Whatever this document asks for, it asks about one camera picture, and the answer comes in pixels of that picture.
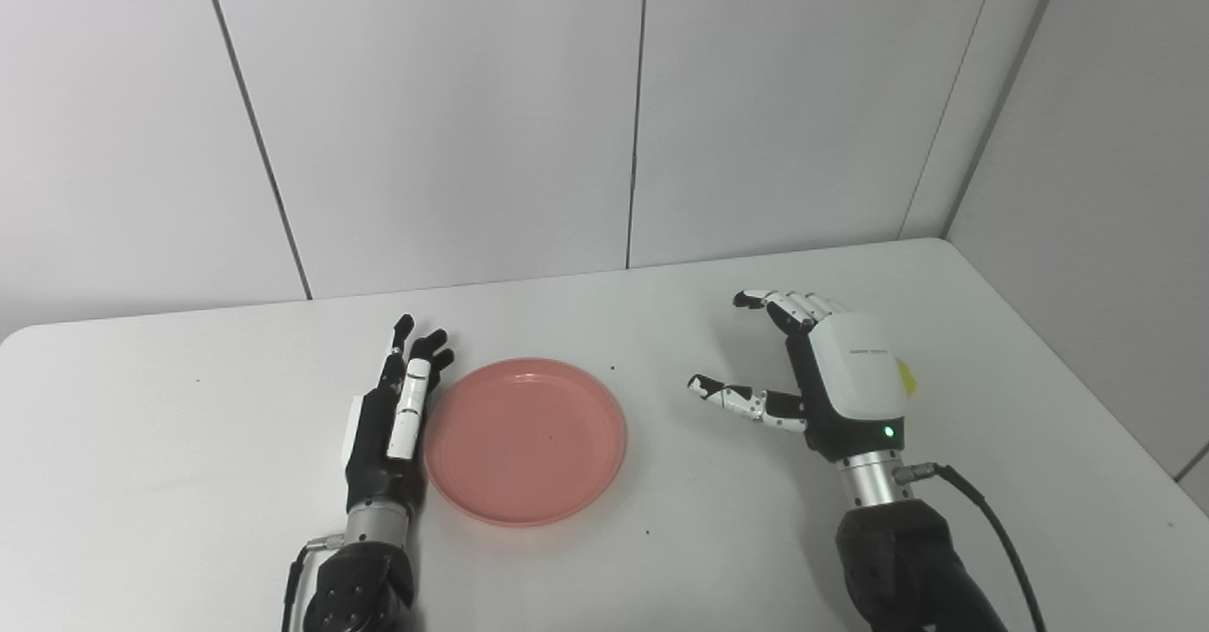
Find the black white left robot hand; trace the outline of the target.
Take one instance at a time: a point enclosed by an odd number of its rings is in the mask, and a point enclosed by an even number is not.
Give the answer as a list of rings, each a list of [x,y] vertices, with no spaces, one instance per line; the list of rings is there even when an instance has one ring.
[[[410,342],[409,336],[415,327],[413,317],[405,314],[399,318],[378,381],[358,405],[357,425],[345,463],[347,510],[370,501],[384,501],[398,504],[410,518],[415,518],[423,508],[427,479],[420,463],[420,435],[426,430],[436,385],[444,370],[453,364],[455,352],[449,348],[449,332],[442,327]],[[409,377],[409,370],[424,364],[429,366],[429,373],[422,381],[424,405],[416,416],[411,452],[409,456],[393,456],[389,447],[397,429],[397,414],[403,414],[409,402],[406,384],[420,382]]]

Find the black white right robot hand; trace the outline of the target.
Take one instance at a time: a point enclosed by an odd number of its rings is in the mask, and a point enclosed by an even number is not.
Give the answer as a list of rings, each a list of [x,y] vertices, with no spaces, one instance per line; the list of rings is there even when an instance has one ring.
[[[775,429],[800,433],[829,463],[904,450],[910,389],[904,365],[875,317],[812,292],[742,289],[737,308],[763,309],[785,335],[797,394],[692,375],[705,402]]]

